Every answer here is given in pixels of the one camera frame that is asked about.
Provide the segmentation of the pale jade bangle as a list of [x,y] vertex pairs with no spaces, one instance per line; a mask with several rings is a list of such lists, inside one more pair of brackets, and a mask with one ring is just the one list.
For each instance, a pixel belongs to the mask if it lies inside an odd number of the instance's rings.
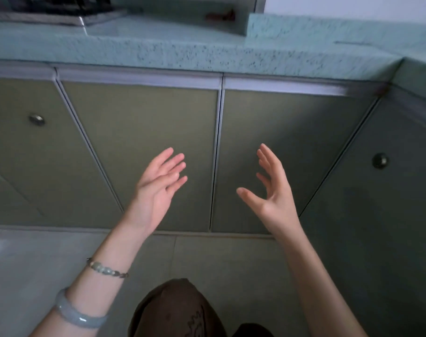
[[66,298],[67,288],[61,289],[55,297],[54,308],[64,321],[84,329],[99,329],[107,321],[108,315],[94,317],[83,314],[75,309]]

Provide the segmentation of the person's left forearm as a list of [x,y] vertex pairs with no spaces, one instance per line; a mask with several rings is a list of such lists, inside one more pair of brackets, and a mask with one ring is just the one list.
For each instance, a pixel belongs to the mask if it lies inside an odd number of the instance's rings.
[[[146,238],[131,222],[120,221],[67,288],[66,298],[72,306],[89,316],[108,315]],[[53,307],[29,337],[96,337],[99,329],[72,325]]]

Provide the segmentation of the person's left hand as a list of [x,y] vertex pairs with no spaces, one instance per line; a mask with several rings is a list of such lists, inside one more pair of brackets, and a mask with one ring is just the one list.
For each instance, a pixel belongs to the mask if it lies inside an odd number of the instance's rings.
[[167,193],[166,188],[186,168],[183,153],[173,155],[169,147],[148,164],[137,183],[135,196],[125,212],[125,220],[131,222],[143,236],[150,236],[160,225],[170,208],[176,193]]

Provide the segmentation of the olive cabinet door with knob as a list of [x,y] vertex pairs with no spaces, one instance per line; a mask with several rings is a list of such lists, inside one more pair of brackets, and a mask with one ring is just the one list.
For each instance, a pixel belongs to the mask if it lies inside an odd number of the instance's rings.
[[[32,124],[29,114],[44,117]],[[46,225],[110,228],[121,211],[55,83],[0,78],[0,174]]]
[[301,223],[369,336],[426,337],[426,106],[381,102]]

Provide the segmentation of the dark brown trousers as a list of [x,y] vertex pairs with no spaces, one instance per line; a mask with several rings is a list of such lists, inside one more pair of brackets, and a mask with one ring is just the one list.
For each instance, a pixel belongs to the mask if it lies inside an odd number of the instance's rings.
[[127,337],[227,337],[221,319],[186,278],[171,279],[138,304]]

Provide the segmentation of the black gas stove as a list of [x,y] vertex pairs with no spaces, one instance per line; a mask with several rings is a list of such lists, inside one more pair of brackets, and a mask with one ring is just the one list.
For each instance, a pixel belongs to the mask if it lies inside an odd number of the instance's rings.
[[110,0],[0,0],[0,22],[88,27],[127,13]]

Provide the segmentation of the person's right hand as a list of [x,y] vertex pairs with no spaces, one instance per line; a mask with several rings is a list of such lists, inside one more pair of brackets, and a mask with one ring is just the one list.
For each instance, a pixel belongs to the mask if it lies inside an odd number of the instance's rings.
[[277,238],[300,236],[302,228],[294,197],[281,161],[265,144],[257,150],[258,163],[269,177],[257,173],[266,188],[266,203],[261,211],[253,211],[266,229]]

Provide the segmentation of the person's right forearm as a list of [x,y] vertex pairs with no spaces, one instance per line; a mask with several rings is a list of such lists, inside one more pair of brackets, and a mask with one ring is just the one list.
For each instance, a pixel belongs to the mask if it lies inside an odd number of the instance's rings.
[[368,337],[347,305],[300,222],[282,221],[273,234],[282,246],[312,337]]

